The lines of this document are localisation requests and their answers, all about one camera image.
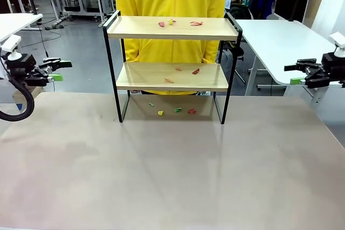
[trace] shelf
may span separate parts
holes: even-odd
[[[176,22],[169,25],[170,19]],[[190,22],[203,22],[191,26]],[[238,32],[225,18],[118,16],[108,29],[109,38],[236,40]]]
[[[193,75],[198,68],[200,72]],[[191,63],[125,62],[116,85],[119,90],[226,92],[228,88],[220,64]]]

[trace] sleeve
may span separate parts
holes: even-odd
[[[210,0],[207,17],[224,17],[225,0]],[[215,63],[218,52],[219,41],[210,40],[206,42],[203,63]]]
[[[117,10],[121,11],[123,16],[137,16],[135,0],[116,0]],[[128,62],[137,61],[139,53],[138,39],[125,39],[126,59]]]

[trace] yellow hoodie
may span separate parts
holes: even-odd
[[[123,16],[223,17],[225,0],[116,0]],[[218,41],[126,39],[128,62],[214,63]],[[188,92],[150,91],[158,94]]]

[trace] computer monitor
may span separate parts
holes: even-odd
[[[295,6],[296,0],[277,0],[274,13],[286,20],[289,20]],[[306,13],[308,0],[299,0],[293,20],[303,22]]]

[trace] two-tier shelf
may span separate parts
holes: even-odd
[[[168,23],[171,19],[177,21],[172,26]],[[158,25],[162,21],[165,21],[165,27]],[[203,22],[203,24],[201,26],[191,26],[190,22],[192,21]],[[242,38],[241,27],[229,13],[226,13],[225,18],[191,18],[121,16],[120,11],[117,11],[104,24],[103,35],[106,42],[109,68],[120,122],[123,122],[125,118],[130,90],[168,90],[213,92],[213,99],[220,122],[224,124],[237,57],[232,59],[231,74],[227,81],[220,66],[223,45],[224,41],[227,40],[235,42],[236,47],[239,47]],[[121,42],[123,67],[117,80],[114,73],[109,38],[120,39]],[[219,40],[218,63],[126,62],[124,39]],[[197,76],[193,75],[192,72],[198,68],[202,73],[197,74]],[[167,82],[165,78],[169,78],[174,83]],[[118,90],[127,90],[128,97],[122,111]],[[217,102],[217,92],[226,93],[223,112],[221,112]]]

